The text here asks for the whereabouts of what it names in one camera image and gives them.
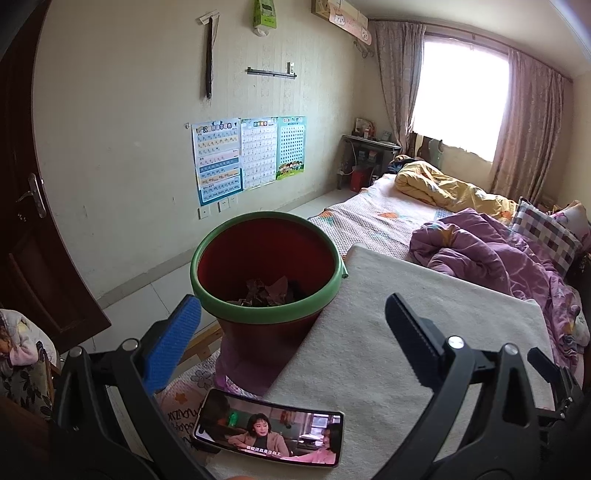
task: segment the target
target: red plastic bucket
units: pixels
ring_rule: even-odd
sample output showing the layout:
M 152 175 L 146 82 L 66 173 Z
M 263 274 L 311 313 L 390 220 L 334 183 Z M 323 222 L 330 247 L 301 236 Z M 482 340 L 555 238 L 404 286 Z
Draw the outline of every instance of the red plastic bucket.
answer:
M 337 294 L 344 272 L 334 243 L 298 216 L 247 213 L 217 227 L 193 255 L 191 283 L 224 331 L 221 370 L 244 390 L 263 394 Z M 227 303 L 246 296 L 247 280 L 271 285 L 283 276 L 298 282 L 306 298 L 277 307 Z

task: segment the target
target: door handle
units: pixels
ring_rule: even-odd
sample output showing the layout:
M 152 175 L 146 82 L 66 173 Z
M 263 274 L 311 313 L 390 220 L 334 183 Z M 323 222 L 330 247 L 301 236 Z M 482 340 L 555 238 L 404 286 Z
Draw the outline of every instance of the door handle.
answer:
M 45 218 L 47 216 L 47 210 L 45 208 L 45 204 L 43 203 L 43 198 L 41 197 L 41 191 L 39 190 L 39 184 L 37 183 L 37 176 L 34 173 L 30 173 L 28 176 L 29 181 L 29 190 L 26 193 L 23 193 L 21 197 L 16 201 L 16 203 L 20 202 L 21 200 L 27 197 L 33 197 L 33 201 L 35 201 L 35 207 L 37 208 L 37 213 L 39 217 Z

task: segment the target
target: pink clothing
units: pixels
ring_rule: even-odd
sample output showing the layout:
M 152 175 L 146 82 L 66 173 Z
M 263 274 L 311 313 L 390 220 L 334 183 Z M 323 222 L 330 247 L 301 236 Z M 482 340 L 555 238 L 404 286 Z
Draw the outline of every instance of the pink clothing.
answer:
M 336 462 L 336 453 L 331 452 L 328 448 L 322 447 L 315 452 L 306 453 L 299 457 L 282 457 L 281 459 L 290 460 L 292 462 L 334 464 Z

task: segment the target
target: green rim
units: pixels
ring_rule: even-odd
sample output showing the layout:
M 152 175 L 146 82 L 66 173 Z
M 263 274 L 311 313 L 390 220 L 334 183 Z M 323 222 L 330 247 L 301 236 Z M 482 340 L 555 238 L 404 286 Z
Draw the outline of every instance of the green rim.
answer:
M 279 307 L 241 307 L 239 305 L 232 305 L 223 300 L 209 294 L 203 286 L 199 283 L 197 278 L 197 265 L 201 259 L 207 246 L 224 230 L 230 227 L 246 222 L 248 220 L 258 218 L 280 218 L 289 220 L 290 222 L 299 223 L 309 230 L 316 233 L 322 240 L 325 241 L 335 260 L 335 273 L 330 278 L 328 283 L 313 295 L 294 303 L 281 305 Z M 212 230 L 205 239 L 199 244 L 193 259 L 191 260 L 191 284 L 195 296 L 201 301 L 201 305 L 212 315 L 224 320 L 230 320 L 237 323 L 252 323 L 252 324 L 269 324 L 269 323 L 284 323 L 291 322 L 300 318 L 312 315 L 315 312 L 326 307 L 339 291 L 341 280 L 346 276 L 345 265 L 343 259 L 340 257 L 333 241 L 316 225 L 310 223 L 296 215 L 282 212 L 254 212 L 245 213 L 234 217 L 227 222 L 224 222 L 214 230 Z

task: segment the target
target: pink curtain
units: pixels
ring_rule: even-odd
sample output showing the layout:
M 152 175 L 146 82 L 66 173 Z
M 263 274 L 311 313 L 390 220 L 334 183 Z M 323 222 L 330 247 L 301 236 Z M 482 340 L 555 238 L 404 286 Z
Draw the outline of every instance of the pink curtain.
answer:
M 392 21 L 372 23 L 392 134 L 405 153 L 423 66 L 426 26 Z
M 510 49 L 509 96 L 492 164 L 491 192 L 539 200 L 552 164 L 564 107 L 564 77 Z

